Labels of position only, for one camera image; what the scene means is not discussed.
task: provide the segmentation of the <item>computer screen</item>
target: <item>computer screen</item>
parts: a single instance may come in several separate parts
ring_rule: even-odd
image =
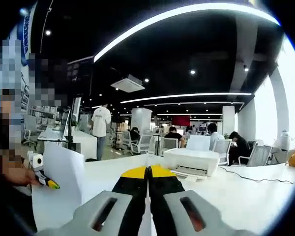
[[[65,133],[65,128],[66,128],[66,126],[68,124],[68,120],[69,120],[69,114],[70,114],[70,110],[67,110],[62,113],[62,118],[60,121],[60,129],[59,129],[62,134]]]
[[[177,133],[183,135],[183,129],[177,129]]]

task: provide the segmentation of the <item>air conditioner unit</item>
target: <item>air conditioner unit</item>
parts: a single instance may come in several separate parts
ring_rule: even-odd
[[[142,81],[130,74],[127,76],[127,78],[113,83],[111,86],[125,92],[135,92],[145,89],[145,87],[142,86]]]

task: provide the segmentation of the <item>printer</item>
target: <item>printer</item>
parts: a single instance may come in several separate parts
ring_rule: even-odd
[[[206,178],[211,176],[220,162],[219,153],[187,148],[174,148],[163,153],[166,166],[182,176]]]

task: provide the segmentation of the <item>ceiling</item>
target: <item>ceiling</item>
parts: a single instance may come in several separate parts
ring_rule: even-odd
[[[99,6],[87,0],[54,1],[45,26],[52,34],[43,37],[42,57],[72,61],[95,55],[139,22],[186,5],[181,1],[166,4],[138,2],[117,2],[111,7],[109,3]],[[31,40],[36,52],[40,50],[42,25],[49,4],[43,1],[37,5],[39,11],[36,11],[33,22],[35,37]],[[283,31],[278,25],[232,11],[206,10],[162,20],[128,37],[95,63],[88,63],[85,79],[92,76],[91,94],[85,92],[82,106],[93,107],[109,101],[115,116],[130,114],[132,108],[148,104],[152,105],[145,107],[153,114],[167,111],[169,114],[221,114],[224,104],[183,103],[223,101],[238,102],[229,104],[234,105],[238,112],[242,103],[251,100],[252,96],[191,96],[120,102],[187,93],[254,93],[267,74],[273,71],[282,37]],[[243,65],[248,65],[248,72],[243,71]],[[110,86],[128,74],[143,80],[145,89],[126,93]],[[149,78],[148,83],[144,82],[145,78]]]

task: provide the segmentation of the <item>black ceiling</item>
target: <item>black ceiling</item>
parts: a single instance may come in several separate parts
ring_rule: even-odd
[[[45,29],[52,35],[43,37],[42,56],[49,59],[72,61],[95,55],[109,42],[127,29],[151,16],[162,13],[186,2],[154,3],[138,1],[96,4],[94,1],[54,1],[48,14]],[[34,18],[36,26],[32,45],[39,52],[42,25],[49,2],[39,2]],[[201,92],[229,92],[235,63],[240,60],[237,52],[236,15],[230,11],[201,11],[182,14],[155,23],[122,41],[95,64],[91,96],[85,94],[83,106],[92,107],[110,98],[116,115],[137,106],[151,103],[178,103],[195,101],[246,102],[251,97],[185,97],[120,104],[120,101]],[[254,92],[268,73],[271,73],[280,49],[282,29],[264,19],[257,20],[258,31],[254,59],[242,92]],[[110,85],[127,74],[144,83],[145,90],[126,93],[116,91]],[[157,113],[222,113],[223,104],[163,105],[147,107]],[[238,111],[241,105],[235,105]]]

